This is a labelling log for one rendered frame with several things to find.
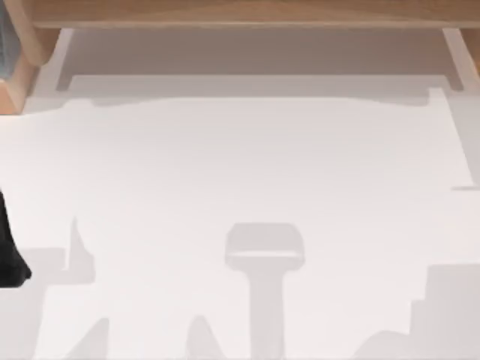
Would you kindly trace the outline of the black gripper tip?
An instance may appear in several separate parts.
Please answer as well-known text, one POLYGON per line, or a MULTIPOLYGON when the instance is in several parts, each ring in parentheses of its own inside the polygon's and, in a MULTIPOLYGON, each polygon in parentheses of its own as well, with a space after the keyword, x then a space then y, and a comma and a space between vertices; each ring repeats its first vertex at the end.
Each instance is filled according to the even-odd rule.
POLYGON ((32 270, 14 242, 5 198, 0 191, 0 288, 21 287, 31 277, 32 270))

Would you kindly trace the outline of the wooden cupboard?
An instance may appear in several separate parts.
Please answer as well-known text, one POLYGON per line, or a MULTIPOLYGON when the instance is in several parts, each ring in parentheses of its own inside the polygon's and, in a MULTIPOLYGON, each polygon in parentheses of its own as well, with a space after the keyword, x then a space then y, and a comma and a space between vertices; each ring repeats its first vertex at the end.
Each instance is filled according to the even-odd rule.
POLYGON ((176 95, 302 95, 308 77, 419 75, 453 65, 457 30, 480 76, 480 0, 0 0, 31 111, 176 95))

